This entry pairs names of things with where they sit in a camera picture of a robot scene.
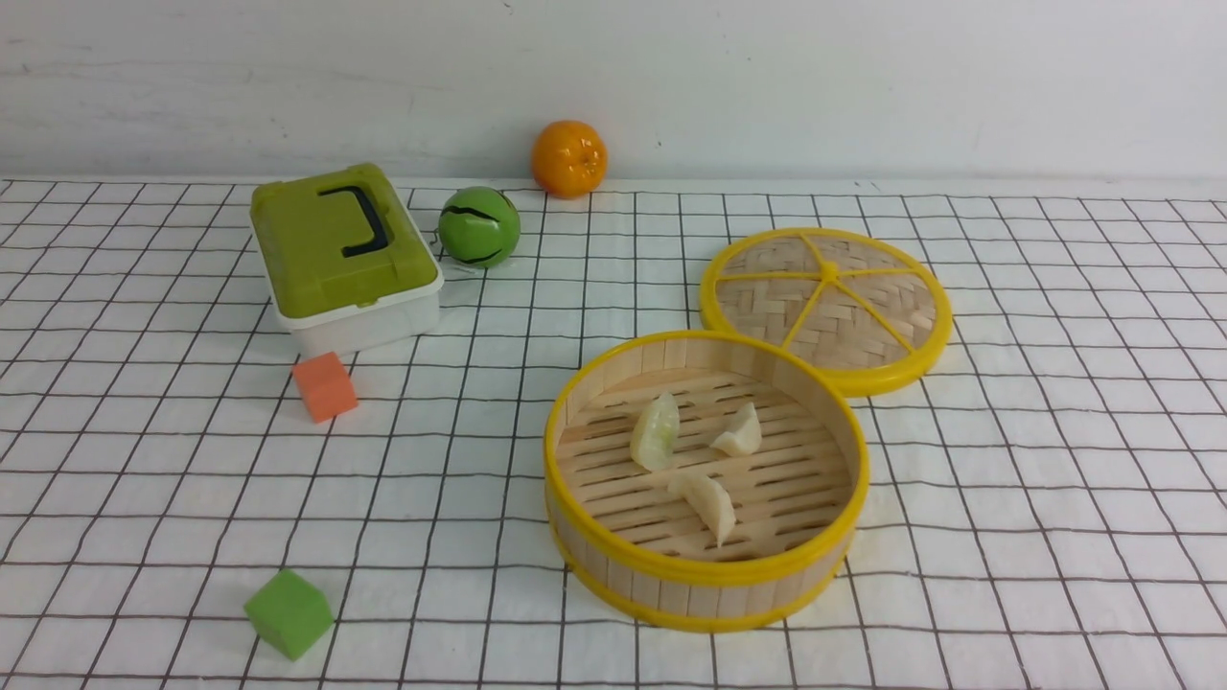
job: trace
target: bamboo steamer lid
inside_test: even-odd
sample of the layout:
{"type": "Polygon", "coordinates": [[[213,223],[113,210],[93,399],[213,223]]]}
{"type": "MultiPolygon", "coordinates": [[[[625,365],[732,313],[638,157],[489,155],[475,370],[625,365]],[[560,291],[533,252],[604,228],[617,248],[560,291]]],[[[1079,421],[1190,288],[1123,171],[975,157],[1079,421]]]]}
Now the bamboo steamer lid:
{"type": "Polygon", "coordinates": [[[782,347],[843,395],[913,383],[953,329],[950,300],[919,262],[883,242],[827,228],[747,237],[712,260],[703,323],[782,347]]]}

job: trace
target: green ball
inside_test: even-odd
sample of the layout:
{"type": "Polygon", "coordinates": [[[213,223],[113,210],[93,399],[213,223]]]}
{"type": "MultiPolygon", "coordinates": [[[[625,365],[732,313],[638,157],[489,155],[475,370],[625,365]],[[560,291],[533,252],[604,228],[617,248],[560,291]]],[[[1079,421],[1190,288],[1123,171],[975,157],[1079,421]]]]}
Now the green ball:
{"type": "Polygon", "coordinates": [[[439,215],[439,241],[455,260],[490,268],[515,250],[520,214],[497,189],[461,189],[448,199],[439,215]]]}

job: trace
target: orange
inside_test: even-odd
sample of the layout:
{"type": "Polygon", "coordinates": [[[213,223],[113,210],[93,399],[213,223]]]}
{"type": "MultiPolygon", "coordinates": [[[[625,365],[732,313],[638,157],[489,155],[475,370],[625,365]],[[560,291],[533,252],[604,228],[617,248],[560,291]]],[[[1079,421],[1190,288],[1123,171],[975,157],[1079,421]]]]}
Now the orange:
{"type": "Polygon", "coordinates": [[[607,166],[605,142],[595,129],[578,120],[550,123],[533,145],[533,178],[563,199],[600,187],[607,166]]]}

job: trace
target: orange cube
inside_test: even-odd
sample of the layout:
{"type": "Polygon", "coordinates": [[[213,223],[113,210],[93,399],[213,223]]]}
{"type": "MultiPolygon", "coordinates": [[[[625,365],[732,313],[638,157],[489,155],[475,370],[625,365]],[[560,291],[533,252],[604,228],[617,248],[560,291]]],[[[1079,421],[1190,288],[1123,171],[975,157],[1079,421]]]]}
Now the orange cube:
{"type": "Polygon", "coordinates": [[[353,382],[336,352],[298,362],[293,368],[298,394],[315,424],[358,406],[353,382]]]}

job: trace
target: white box base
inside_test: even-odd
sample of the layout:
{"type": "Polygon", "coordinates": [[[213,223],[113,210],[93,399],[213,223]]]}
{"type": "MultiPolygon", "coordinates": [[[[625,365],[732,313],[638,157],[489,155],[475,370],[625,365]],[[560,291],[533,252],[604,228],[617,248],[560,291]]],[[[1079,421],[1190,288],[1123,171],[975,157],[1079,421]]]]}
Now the white box base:
{"type": "Polygon", "coordinates": [[[439,323],[439,296],[433,293],[387,307],[374,304],[353,316],[308,328],[294,328],[293,320],[281,318],[298,343],[303,359],[328,352],[344,356],[431,330],[439,323]]]}

